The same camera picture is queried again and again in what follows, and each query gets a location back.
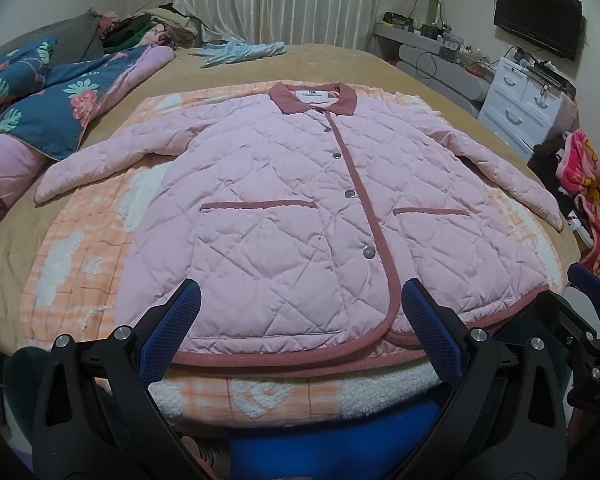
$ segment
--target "black television screen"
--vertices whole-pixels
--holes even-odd
[[[497,0],[493,24],[556,56],[575,60],[582,30],[582,3]]]

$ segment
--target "jacket sleeve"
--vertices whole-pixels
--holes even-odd
[[[441,118],[424,114],[412,107],[393,103],[392,113],[434,139],[456,156],[465,156],[490,180],[508,191],[513,198],[525,204],[540,218],[546,220],[558,232],[563,223],[558,202],[541,184],[525,176],[510,162],[503,160],[466,133],[446,124]]]
[[[161,118],[133,124],[108,140],[73,153],[46,170],[35,202],[42,203],[78,186],[131,167],[149,153],[178,156],[197,134],[230,115],[242,99],[174,110]]]

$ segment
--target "gray pillow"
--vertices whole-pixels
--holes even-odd
[[[98,36],[99,19],[100,15],[90,9],[75,18],[32,30],[0,46],[0,56],[37,38],[56,36],[58,45],[51,56],[49,66],[98,59],[104,56],[102,41]]]

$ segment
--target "beige bedsheet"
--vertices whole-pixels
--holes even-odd
[[[388,92],[419,95],[454,127],[465,131],[478,142],[512,162],[523,173],[535,176],[514,152],[448,99],[430,90],[415,79],[384,61],[357,50],[327,45],[290,46],[282,56],[200,69],[202,60],[189,56],[186,50],[149,80],[127,95],[109,113],[90,125],[84,145],[107,139],[147,97],[276,79],[311,80],[317,82],[347,82],[380,87]],[[11,354],[20,340],[20,296],[29,271],[45,238],[46,232],[67,196],[36,206],[34,184],[8,212],[0,223],[0,350]],[[544,221],[542,226],[550,236],[563,269],[577,261],[576,240],[568,230],[557,233]]]

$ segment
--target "clothing label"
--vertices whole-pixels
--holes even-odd
[[[329,102],[329,93],[320,92],[318,90],[297,90],[296,97],[303,103],[309,103],[312,105]]]

